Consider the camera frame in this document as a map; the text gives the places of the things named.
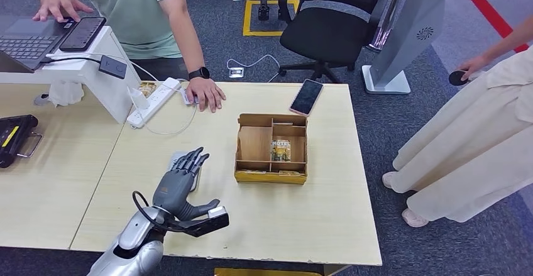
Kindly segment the person's right hand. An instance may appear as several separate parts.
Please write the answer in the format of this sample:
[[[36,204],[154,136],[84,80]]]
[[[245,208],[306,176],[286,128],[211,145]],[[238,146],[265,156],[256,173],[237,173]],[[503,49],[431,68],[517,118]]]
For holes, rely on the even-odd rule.
[[[79,0],[40,0],[40,8],[32,17],[33,21],[46,21],[49,17],[55,18],[59,23],[72,18],[79,22],[79,11],[93,13],[94,10]]]
[[[459,66],[459,69],[464,71],[461,81],[468,80],[471,75],[481,70],[483,67],[486,67],[491,61],[492,59],[486,57],[485,55],[479,55],[462,63]]]

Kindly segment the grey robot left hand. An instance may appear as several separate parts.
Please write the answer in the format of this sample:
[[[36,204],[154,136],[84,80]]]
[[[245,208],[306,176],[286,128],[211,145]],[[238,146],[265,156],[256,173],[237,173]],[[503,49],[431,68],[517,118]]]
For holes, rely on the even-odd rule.
[[[191,221],[206,215],[220,203],[220,200],[213,199],[207,204],[193,206],[187,201],[203,163],[209,158],[208,153],[202,154],[203,150],[201,146],[178,158],[165,172],[152,198],[155,207],[166,210],[180,221]]]

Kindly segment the person's left hand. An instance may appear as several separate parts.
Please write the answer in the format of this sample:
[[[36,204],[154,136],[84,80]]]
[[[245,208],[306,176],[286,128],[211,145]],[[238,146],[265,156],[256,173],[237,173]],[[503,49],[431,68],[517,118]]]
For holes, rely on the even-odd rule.
[[[222,109],[223,101],[226,100],[226,95],[212,79],[201,77],[189,80],[186,96],[191,104],[195,103],[195,97],[199,100],[200,111],[208,109],[212,113]]]

